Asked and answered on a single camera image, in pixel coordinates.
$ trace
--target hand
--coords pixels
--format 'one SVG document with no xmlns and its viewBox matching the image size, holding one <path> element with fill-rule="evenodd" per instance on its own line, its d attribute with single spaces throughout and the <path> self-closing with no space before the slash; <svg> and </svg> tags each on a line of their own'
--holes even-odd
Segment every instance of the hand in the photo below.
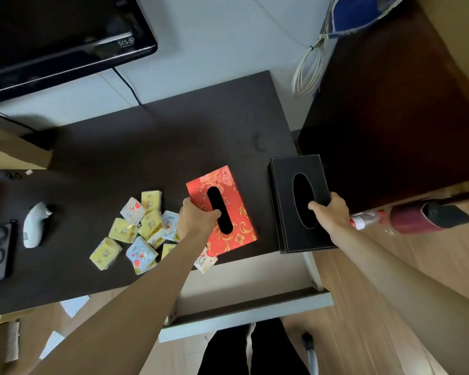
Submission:
<svg viewBox="0 0 469 375">
<path fill-rule="evenodd" d="M 183 239 L 191 232 L 210 234 L 219 217 L 219 209 L 212 212 L 204 212 L 193 205 L 191 198 L 186 197 L 182 202 L 182 208 L 179 212 L 179 222 L 177 223 L 179 237 Z"/>
<path fill-rule="evenodd" d="M 332 241 L 338 230 L 354 229 L 350 222 L 349 208 L 335 192 L 330 192 L 331 201 L 327 207 L 311 201 L 307 207 L 314 212 L 319 224 L 330 234 Z"/>
</svg>

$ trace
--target black leather tissue box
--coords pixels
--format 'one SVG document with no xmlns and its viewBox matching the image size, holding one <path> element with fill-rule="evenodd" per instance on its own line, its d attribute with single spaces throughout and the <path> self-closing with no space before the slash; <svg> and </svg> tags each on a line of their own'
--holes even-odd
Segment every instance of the black leather tissue box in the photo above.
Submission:
<svg viewBox="0 0 469 375">
<path fill-rule="evenodd" d="M 335 248 L 329 234 L 307 208 L 310 201 L 330 203 L 319 155 L 273 158 L 269 162 L 276 231 L 281 253 Z"/>
</svg>

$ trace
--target black pants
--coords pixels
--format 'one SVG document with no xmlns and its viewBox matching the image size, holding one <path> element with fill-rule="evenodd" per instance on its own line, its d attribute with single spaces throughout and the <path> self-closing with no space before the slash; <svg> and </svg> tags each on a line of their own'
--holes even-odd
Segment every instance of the black pants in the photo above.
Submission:
<svg viewBox="0 0 469 375">
<path fill-rule="evenodd" d="M 198 375 L 225 373 L 248 375 L 246 334 L 246 326 L 217 331 L 203 353 Z M 253 352 L 251 375 L 271 373 L 309 375 L 306 365 L 300 360 L 279 318 L 257 322 L 251 338 Z"/>
</svg>

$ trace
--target desk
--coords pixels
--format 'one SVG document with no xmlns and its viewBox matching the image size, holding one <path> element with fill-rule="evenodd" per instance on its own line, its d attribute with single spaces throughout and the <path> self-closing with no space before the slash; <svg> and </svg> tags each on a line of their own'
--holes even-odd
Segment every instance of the desk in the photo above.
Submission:
<svg viewBox="0 0 469 375">
<path fill-rule="evenodd" d="M 131 284 L 138 276 L 124 253 L 106 271 L 88 259 L 129 197 L 159 189 L 162 209 L 179 211 L 186 182 L 226 164 L 259 240 L 218 264 L 278 250 L 267 167 L 297 152 L 269 71 L 46 134 L 49 170 L 17 181 L 0 171 L 0 223 L 17 219 L 22 231 L 31 206 L 55 205 L 41 246 L 19 241 L 13 273 L 0 281 L 0 314 Z"/>
</svg>

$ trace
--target dark wooden cabinet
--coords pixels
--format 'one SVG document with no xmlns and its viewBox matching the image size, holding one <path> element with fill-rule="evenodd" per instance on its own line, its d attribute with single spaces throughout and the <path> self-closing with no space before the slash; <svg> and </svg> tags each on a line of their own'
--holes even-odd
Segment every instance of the dark wooden cabinet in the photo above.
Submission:
<svg viewBox="0 0 469 375">
<path fill-rule="evenodd" d="M 339 40 L 299 144 L 352 213 L 469 180 L 469 81 L 415 0 Z"/>
</svg>

